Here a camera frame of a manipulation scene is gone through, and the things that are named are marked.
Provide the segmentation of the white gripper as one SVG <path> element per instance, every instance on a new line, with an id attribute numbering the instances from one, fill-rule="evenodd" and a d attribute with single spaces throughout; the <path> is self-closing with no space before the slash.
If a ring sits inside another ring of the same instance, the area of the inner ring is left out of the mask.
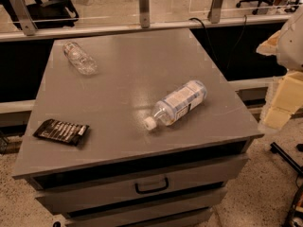
<path id="1" fill-rule="evenodd" d="M 268 86 L 260 114 L 262 131 L 279 131 L 303 106 L 303 7 L 299 7 L 280 31 L 261 43 L 257 53 L 275 56 L 289 70 L 282 78 L 273 78 Z"/>

